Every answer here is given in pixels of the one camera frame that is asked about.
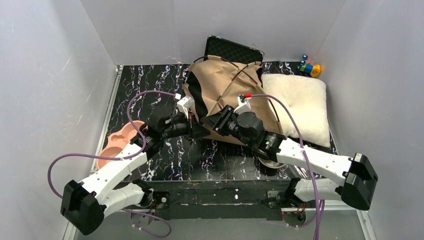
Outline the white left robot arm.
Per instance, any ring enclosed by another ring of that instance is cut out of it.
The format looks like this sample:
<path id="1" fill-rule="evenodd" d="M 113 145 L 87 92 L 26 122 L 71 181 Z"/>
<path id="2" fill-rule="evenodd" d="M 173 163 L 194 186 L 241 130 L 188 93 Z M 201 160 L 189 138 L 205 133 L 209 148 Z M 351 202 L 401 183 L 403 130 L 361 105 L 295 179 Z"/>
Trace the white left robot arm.
<path id="1" fill-rule="evenodd" d="M 93 233 L 103 220 L 126 207 L 138 205 L 152 209 L 157 203 L 154 189 L 144 180 L 133 180 L 118 187 L 135 169 L 146 164 L 167 139 L 185 136 L 192 141 L 205 138 L 210 131 L 190 113 L 165 117 L 152 125 L 142 121 L 128 123 L 121 133 L 129 142 L 117 147 L 117 160 L 111 160 L 80 182 L 71 180 L 63 190 L 60 213 L 83 235 Z"/>

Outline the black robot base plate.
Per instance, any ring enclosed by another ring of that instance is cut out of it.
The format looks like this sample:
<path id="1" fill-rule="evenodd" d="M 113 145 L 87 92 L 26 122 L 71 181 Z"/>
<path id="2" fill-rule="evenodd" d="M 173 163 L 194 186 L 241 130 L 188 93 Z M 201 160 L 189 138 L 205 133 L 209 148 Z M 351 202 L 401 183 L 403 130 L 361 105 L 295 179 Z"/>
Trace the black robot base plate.
<path id="1" fill-rule="evenodd" d="M 283 208 L 300 208 L 285 196 L 289 180 L 149 181 L 154 211 L 166 220 L 266 219 L 279 221 Z"/>

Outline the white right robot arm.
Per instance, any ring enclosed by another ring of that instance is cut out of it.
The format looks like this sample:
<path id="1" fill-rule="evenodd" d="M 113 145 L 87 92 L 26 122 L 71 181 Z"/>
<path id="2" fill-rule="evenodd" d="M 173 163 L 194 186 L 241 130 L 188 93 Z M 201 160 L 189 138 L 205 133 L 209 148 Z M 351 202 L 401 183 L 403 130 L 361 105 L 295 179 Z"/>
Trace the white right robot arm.
<path id="1" fill-rule="evenodd" d="M 379 177 L 364 154 L 335 155 L 301 145 L 266 130 L 255 113 L 236 113 L 230 105 L 201 118 L 201 122 L 222 136 L 236 138 L 263 160 L 310 169 L 323 177 L 292 180 L 285 192 L 286 199 L 297 202 L 334 200 L 357 210 L 370 209 Z"/>

